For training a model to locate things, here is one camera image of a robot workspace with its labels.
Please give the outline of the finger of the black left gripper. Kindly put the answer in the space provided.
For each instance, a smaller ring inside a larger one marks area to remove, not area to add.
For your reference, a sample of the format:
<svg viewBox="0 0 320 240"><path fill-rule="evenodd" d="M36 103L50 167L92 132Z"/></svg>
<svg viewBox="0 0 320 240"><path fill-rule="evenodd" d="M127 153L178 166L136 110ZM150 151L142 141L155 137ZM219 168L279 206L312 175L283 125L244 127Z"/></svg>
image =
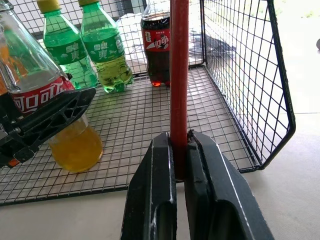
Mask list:
<svg viewBox="0 0 320 240"><path fill-rule="evenodd" d="M14 153L18 161L27 161L44 142L79 119L89 107L96 89L64 91L42 105L34 113L19 120L18 140L23 147Z"/></svg>

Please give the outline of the red basket handle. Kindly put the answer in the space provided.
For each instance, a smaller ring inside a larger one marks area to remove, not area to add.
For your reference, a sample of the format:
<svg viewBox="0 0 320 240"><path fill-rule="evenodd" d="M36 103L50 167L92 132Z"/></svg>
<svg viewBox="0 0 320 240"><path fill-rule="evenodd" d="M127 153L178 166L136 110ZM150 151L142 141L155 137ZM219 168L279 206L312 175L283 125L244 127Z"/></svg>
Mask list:
<svg viewBox="0 0 320 240"><path fill-rule="evenodd" d="M170 139L175 177L179 181L185 177L188 142L189 2L170 0Z"/></svg>

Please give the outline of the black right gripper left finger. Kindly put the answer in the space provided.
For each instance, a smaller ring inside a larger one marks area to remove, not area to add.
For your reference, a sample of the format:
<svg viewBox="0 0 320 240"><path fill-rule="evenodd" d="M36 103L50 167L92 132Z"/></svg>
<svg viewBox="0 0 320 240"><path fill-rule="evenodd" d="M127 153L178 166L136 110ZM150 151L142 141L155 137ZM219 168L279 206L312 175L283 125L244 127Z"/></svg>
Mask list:
<svg viewBox="0 0 320 240"><path fill-rule="evenodd" d="M120 240L177 240L177 189L167 132L155 137L133 175Z"/></svg>

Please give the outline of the glass bottle with orange drink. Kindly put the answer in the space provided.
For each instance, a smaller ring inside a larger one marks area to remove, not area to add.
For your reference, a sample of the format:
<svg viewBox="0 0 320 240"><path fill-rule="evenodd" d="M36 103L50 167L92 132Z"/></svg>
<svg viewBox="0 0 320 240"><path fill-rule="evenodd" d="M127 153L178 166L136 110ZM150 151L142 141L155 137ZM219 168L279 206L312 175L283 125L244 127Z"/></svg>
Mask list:
<svg viewBox="0 0 320 240"><path fill-rule="evenodd" d="M0 0L0 82L23 118L57 95L77 90L71 79L29 33L9 0ZM14 125L17 134L19 121ZM73 173L90 169L103 153L101 138L85 112L46 143L56 163Z"/></svg>

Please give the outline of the plastic cola bottle red label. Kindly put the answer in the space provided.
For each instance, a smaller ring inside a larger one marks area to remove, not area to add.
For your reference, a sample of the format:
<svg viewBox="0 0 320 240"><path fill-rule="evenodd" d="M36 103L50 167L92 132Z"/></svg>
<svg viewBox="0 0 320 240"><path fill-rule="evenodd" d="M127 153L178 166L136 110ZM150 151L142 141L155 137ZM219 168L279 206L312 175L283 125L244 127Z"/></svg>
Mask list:
<svg viewBox="0 0 320 240"><path fill-rule="evenodd" d="M170 0L148 0L140 26L150 82L154 87L169 87Z"/></svg>

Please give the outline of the green plastic soda bottle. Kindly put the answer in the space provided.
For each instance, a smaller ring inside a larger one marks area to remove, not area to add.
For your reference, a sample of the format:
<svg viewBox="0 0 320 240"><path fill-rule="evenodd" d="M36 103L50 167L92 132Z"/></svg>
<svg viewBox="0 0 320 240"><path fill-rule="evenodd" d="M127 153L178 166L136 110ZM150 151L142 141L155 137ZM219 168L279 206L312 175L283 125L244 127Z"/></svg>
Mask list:
<svg viewBox="0 0 320 240"><path fill-rule="evenodd" d="M71 74L75 89L98 85L97 75L79 30L61 13L58 0L37 0L44 16L43 44L63 72Z"/></svg>
<svg viewBox="0 0 320 240"><path fill-rule="evenodd" d="M83 10L80 36L107 93L123 92L134 82L116 22L102 9L100 0L77 0Z"/></svg>

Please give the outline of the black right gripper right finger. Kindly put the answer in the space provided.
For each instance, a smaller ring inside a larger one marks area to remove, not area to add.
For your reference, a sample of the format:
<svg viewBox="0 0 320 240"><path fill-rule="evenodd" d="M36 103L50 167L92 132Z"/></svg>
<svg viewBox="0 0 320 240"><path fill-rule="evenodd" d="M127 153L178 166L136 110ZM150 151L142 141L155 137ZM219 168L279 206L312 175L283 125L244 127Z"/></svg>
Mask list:
<svg viewBox="0 0 320 240"><path fill-rule="evenodd" d="M209 136L188 132L185 164L191 240L274 240L246 179Z"/></svg>

